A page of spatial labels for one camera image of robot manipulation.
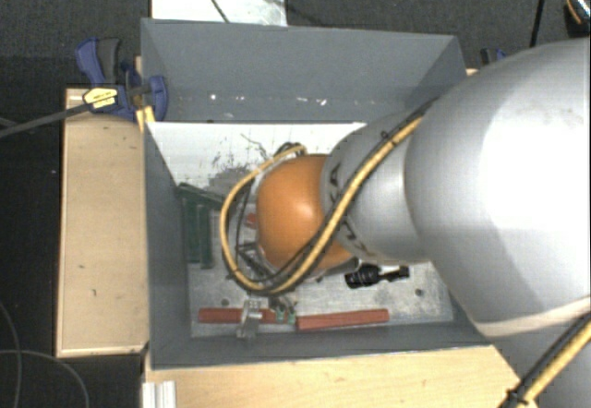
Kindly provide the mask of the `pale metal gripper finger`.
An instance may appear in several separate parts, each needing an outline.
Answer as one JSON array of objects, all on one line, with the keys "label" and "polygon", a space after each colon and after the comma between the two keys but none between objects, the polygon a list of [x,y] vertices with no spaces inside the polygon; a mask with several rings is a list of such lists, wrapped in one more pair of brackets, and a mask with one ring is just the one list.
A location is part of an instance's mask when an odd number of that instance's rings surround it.
[{"label": "pale metal gripper finger", "polygon": [[240,319],[236,329],[236,337],[238,339],[255,338],[261,321],[261,301],[257,298],[248,298],[243,304],[240,313]]}]

